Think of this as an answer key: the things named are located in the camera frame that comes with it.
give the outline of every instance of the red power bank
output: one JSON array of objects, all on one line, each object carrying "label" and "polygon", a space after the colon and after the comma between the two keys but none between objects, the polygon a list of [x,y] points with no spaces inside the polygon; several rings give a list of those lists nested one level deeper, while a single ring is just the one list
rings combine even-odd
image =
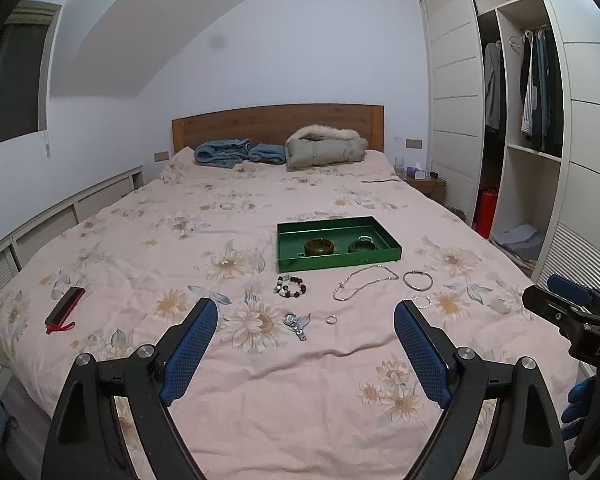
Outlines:
[{"label": "red power bank", "polygon": [[71,330],[75,323],[71,322],[68,325],[62,326],[66,318],[69,317],[78,300],[84,295],[85,290],[81,286],[72,286],[65,292],[64,296],[58,301],[58,304],[51,311],[51,314],[45,319],[46,333],[64,332]]}]

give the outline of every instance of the nightstand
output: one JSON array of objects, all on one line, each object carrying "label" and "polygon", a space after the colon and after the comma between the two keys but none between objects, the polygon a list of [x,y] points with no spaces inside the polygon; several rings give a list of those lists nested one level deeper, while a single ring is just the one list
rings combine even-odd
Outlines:
[{"label": "nightstand", "polygon": [[446,193],[446,180],[444,178],[438,177],[436,179],[416,179],[411,178],[410,176],[405,176],[403,180],[411,187],[414,187],[421,192],[424,196],[432,199],[435,202],[438,202],[440,205],[444,205]]}]

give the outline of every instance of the green tray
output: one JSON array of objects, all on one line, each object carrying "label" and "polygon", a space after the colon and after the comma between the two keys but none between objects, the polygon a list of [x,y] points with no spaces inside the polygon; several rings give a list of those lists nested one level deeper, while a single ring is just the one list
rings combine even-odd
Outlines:
[{"label": "green tray", "polygon": [[[378,248],[349,253],[349,244],[363,235],[371,236]],[[314,238],[331,240],[333,254],[304,256],[304,244]],[[278,224],[279,272],[379,264],[401,257],[401,245],[372,216]]]}]

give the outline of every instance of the metal screw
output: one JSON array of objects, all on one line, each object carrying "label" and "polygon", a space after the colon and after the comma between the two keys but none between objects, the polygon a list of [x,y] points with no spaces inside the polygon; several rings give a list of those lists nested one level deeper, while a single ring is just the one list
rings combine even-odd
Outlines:
[{"label": "metal screw", "polygon": [[151,345],[142,345],[138,349],[138,356],[142,359],[146,359],[147,357],[151,357],[154,354],[154,347]]},{"label": "metal screw", "polygon": [[80,355],[78,355],[77,358],[75,358],[75,363],[78,366],[84,366],[85,364],[87,364],[89,362],[90,359],[91,359],[91,356],[89,354],[80,354]]},{"label": "metal screw", "polygon": [[461,346],[458,349],[458,355],[465,361],[470,361],[475,357],[475,352],[467,346]]},{"label": "metal screw", "polygon": [[527,370],[533,370],[536,367],[536,362],[531,357],[523,357],[520,362]]}]

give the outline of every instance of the tissue box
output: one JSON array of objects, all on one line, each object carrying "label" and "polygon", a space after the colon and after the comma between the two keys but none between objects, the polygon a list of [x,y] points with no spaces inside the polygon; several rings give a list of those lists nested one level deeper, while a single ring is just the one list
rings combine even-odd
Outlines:
[{"label": "tissue box", "polygon": [[411,166],[407,168],[407,176],[416,178],[418,180],[428,178],[426,171],[422,171],[419,168],[413,168]]}]

